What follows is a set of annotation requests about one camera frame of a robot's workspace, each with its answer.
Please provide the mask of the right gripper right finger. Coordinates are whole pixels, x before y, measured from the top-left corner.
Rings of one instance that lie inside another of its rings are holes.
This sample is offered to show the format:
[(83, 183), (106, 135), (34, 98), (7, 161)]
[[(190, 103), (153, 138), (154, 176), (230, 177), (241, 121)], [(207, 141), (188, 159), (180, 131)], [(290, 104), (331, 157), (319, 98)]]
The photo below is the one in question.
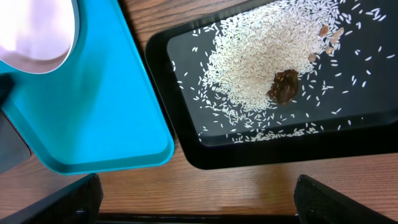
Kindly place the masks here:
[(388, 218), (308, 175), (298, 177), (294, 203), (301, 224), (395, 224)]

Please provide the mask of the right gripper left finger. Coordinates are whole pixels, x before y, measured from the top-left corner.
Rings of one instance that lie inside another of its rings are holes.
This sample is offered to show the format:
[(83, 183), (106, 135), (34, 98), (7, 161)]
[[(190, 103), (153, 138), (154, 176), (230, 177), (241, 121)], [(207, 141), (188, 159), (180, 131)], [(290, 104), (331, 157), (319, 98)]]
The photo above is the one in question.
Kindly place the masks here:
[(103, 200), (97, 174), (56, 191), (28, 207), (1, 219), (1, 224), (95, 223)]

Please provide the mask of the brown food scrap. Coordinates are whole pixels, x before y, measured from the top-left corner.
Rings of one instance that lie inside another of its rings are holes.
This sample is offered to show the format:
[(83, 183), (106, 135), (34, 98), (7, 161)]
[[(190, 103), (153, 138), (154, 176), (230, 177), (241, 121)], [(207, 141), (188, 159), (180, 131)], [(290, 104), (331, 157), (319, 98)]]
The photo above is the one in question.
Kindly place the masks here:
[(275, 74), (274, 82), (267, 95), (277, 104), (285, 104), (292, 100), (299, 88), (299, 73), (295, 70), (285, 70)]

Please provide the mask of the rice pile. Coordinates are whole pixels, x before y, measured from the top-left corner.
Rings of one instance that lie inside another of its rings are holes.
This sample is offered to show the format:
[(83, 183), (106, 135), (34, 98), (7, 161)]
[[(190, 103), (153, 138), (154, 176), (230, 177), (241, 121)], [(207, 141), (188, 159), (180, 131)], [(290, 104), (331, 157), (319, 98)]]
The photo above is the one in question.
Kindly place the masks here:
[(298, 72), (300, 79), (316, 70), (322, 55), (333, 56), (350, 21), (339, 0), (272, 1), (221, 20), (214, 49), (203, 71), (203, 88), (223, 102), (216, 110), (232, 125), (248, 125), (246, 113), (280, 106), (267, 95), (276, 73)]

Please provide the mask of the large white plate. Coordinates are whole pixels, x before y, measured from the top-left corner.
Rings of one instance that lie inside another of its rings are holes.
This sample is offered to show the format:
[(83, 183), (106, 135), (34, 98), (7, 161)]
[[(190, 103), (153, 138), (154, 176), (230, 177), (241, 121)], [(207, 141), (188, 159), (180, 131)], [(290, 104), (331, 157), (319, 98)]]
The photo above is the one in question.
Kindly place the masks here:
[(80, 32), (77, 0), (1, 0), (1, 62), (50, 73), (65, 63)]

